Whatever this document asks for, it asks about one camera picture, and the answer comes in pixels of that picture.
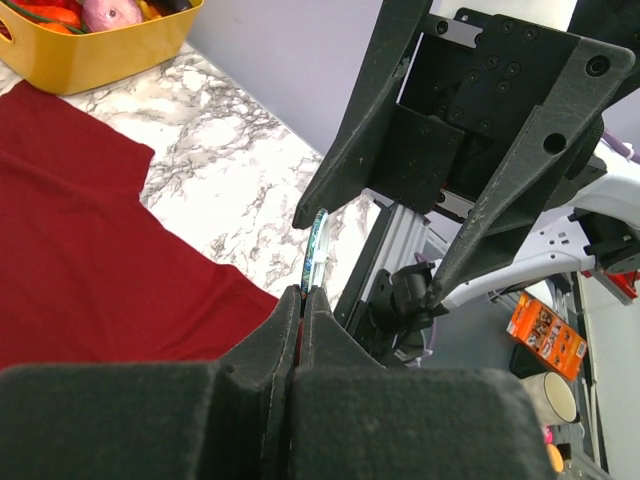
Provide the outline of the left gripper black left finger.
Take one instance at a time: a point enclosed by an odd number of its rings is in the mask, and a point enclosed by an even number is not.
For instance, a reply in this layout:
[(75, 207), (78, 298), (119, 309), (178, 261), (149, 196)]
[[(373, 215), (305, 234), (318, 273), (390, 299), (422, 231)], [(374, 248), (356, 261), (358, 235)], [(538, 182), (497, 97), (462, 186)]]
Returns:
[(282, 479), (302, 299), (211, 362), (27, 365), (1, 376), (5, 479)]

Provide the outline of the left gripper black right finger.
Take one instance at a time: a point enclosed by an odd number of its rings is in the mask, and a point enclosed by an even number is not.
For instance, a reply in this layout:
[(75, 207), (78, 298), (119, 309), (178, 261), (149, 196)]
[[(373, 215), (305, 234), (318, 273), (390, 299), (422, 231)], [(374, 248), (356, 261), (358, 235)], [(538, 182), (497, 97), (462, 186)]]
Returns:
[(378, 365), (306, 298), (291, 387), (294, 479), (553, 479), (528, 395), (492, 369)]

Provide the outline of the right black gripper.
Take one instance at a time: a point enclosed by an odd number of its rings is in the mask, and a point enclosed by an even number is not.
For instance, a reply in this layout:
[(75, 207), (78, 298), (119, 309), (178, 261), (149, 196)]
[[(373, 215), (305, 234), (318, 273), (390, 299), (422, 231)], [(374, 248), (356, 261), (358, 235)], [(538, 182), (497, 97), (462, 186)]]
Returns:
[(381, 5), (336, 137), (292, 221), (311, 226), (369, 189), (425, 214), (446, 192), (476, 201), (428, 288), (511, 264), (567, 169), (562, 156), (631, 72), (634, 53), (500, 15), (474, 47), (421, 27), (432, 3)]

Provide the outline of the red t-shirt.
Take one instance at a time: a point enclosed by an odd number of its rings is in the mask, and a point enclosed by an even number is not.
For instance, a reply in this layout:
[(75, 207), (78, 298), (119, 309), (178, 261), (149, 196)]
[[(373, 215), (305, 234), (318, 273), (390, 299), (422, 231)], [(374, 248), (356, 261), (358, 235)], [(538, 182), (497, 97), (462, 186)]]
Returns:
[(153, 150), (26, 82), (1, 98), (1, 365), (214, 360), (273, 296), (141, 204)]

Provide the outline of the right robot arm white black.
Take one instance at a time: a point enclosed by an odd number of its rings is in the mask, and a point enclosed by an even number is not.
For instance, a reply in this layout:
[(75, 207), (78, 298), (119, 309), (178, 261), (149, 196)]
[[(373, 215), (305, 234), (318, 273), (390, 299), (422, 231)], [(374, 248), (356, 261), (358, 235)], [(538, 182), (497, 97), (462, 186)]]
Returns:
[(300, 289), (320, 286), (328, 217), (365, 190), (395, 216), (460, 226), (442, 260), (404, 265), (387, 233), (343, 320), (378, 361), (434, 318), (568, 272), (639, 267), (639, 167), (603, 111), (639, 85), (639, 5), (579, 1), (560, 30), (504, 3), (381, 5), (333, 144), (294, 215), (308, 229)]

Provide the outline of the white mug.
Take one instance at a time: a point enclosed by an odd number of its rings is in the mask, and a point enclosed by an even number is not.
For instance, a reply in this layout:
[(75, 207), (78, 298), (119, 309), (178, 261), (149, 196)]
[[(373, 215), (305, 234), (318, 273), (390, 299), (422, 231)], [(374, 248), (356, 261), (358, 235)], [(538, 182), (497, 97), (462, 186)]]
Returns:
[(554, 372), (540, 373), (519, 380), (533, 405), (541, 426), (573, 423), (578, 415), (576, 401), (568, 383)]

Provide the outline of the orange cardboard box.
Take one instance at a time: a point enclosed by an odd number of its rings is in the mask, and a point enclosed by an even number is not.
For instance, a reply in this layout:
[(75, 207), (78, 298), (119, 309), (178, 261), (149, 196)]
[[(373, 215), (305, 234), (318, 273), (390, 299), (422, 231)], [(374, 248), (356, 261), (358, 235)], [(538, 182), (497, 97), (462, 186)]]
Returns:
[(588, 343), (540, 300), (521, 293), (506, 331), (543, 366), (568, 382), (577, 379)]

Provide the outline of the toy pink onion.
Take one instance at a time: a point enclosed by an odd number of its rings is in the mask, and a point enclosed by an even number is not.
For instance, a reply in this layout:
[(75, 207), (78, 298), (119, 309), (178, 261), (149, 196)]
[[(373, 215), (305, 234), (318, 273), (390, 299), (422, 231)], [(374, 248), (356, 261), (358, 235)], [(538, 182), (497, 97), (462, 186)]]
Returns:
[(144, 17), (132, 0), (86, 0), (82, 20), (91, 32), (103, 32), (140, 24)]

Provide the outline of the yellow plastic bin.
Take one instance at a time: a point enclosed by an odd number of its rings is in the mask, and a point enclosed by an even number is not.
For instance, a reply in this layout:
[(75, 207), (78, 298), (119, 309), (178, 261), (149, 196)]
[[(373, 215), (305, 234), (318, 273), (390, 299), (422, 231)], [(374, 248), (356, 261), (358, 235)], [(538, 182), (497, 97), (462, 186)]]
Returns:
[(72, 95), (122, 80), (175, 57), (203, 3), (123, 29), (69, 35), (39, 26), (5, 2), (1, 61), (32, 86)]

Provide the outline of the aluminium rail frame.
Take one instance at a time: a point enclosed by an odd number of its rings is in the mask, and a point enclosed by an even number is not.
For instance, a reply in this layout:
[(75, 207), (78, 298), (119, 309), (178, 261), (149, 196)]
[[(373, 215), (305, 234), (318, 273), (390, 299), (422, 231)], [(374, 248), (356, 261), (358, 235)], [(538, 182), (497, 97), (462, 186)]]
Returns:
[(444, 237), (450, 225), (446, 218), (416, 214), (379, 196), (373, 200), (378, 216), (334, 309), (338, 323), (362, 345), (375, 337), (368, 304), (387, 292), (375, 284), (378, 272), (394, 273), (414, 263), (417, 253), (442, 258), (450, 243)]

